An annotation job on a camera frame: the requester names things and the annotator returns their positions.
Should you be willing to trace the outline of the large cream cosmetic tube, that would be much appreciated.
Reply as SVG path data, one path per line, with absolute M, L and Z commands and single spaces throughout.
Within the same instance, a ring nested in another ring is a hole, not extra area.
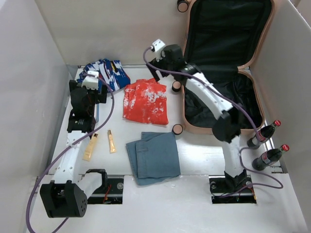
M 93 151 L 94 151 L 94 148 L 97 144 L 97 140 L 98 140 L 98 134 L 97 133 L 94 133 L 90 139 L 90 142 L 88 144 L 88 146 L 86 147 L 86 150 L 85 150 L 85 153 L 83 155 L 83 160 L 84 161 L 90 161 L 91 160 L 91 157 L 92 157 L 92 154 L 93 154 Z

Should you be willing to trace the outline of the small cream cosmetic tube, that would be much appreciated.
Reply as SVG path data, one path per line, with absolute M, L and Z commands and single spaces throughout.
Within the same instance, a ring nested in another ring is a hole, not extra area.
M 109 140 L 110 153 L 115 153 L 116 147 L 115 147 L 115 143 L 114 143 L 114 139 L 113 139 L 113 135 L 112 135 L 111 130 L 107 131 L 107 135 L 108 135 L 108 140 Z

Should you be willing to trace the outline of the cola bottle red cap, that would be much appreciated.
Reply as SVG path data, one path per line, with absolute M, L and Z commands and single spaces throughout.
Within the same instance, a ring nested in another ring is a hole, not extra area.
M 251 149 L 258 149 L 263 143 L 267 142 L 275 133 L 276 129 L 281 125 L 280 120 L 275 120 L 272 124 L 261 128 L 257 135 L 254 135 L 247 141 L 247 146 Z

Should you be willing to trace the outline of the white first aid tin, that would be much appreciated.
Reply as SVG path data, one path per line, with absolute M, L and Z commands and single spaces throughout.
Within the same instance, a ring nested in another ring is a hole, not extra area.
M 95 118 L 96 124 L 99 122 L 99 119 L 100 119 L 100 105 L 97 104 L 96 105 L 96 118 Z

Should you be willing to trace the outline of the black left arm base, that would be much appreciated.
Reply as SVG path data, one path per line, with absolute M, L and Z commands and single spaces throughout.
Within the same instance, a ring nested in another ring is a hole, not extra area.
M 108 177 L 107 187 L 96 189 L 88 198 L 88 204 L 122 204 L 124 177 Z

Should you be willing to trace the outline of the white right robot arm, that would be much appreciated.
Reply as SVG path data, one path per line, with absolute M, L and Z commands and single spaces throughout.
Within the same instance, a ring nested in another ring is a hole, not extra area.
M 156 81 L 172 75 L 198 97 L 212 112 L 216 122 L 212 133 L 222 143 L 225 159 L 225 193 L 240 192 L 246 188 L 246 170 L 240 162 L 241 123 L 247 112 L 235 102 L 224 97 L 205 78 L 203 72 L 194 64 L 185 61 L 177 44 L 165 45 L 161 40 L 154 42 L 146 51 L 152 51 L 155 58 L 146 62 Z

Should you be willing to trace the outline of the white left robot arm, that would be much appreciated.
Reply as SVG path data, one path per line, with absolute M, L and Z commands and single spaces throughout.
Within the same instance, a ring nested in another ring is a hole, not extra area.
M 83 156 L 94 134 L 95 105 L 106 98 L 99 97 L 99 80 L 87 76 L 81 83 L 70 81 L 72 110 L 67 127 L 68 150 L 48 184 L 40 188 L 40 196 L 49 218 L 83 217 L 89 197 L 108 188 L 104 169 L 89 169 L 83 178 L 79 171 Z

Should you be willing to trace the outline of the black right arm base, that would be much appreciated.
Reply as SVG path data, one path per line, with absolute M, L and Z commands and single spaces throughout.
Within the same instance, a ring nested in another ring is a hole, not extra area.
M 253 188 L 246 186 L 250 183 L 251 177 L 246 176 L 246 180 L 236 188 L 231 188 L 225 181 L 224 175 L 209 176 L 209 186 L 212 204 L 256 204 L 256 196 Z

